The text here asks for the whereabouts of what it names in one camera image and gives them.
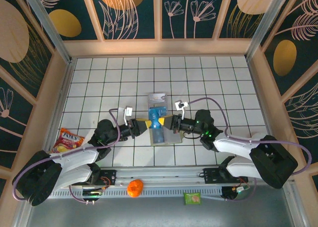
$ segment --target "blue package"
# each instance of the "blue package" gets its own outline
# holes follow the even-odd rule
[[[161,124],[159,123],[159,118],[166,116],[167,108],[164,106],[161,107],[151,107],[148,110],[149,120],[151,120],[151,129],[161,129]]]

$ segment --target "chip bag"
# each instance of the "chip bag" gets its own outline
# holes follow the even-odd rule
[[[72,134],[67,129],[61,128],[59,138],[52,148],[52,153],[59,153],[76,149],[81,146],[83,141],[84,137]]]

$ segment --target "small green box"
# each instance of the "small green box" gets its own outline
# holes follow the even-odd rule
[[[201,204],[201,193],[183,193],[185,204]]]

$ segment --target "orange ball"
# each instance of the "orange ball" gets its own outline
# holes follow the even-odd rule
[[[134,181],[131,181],[127,187],[128,195],[131,197],[137,197],[141,194],[143,191],[144,184],[141,180],[137,179]]]

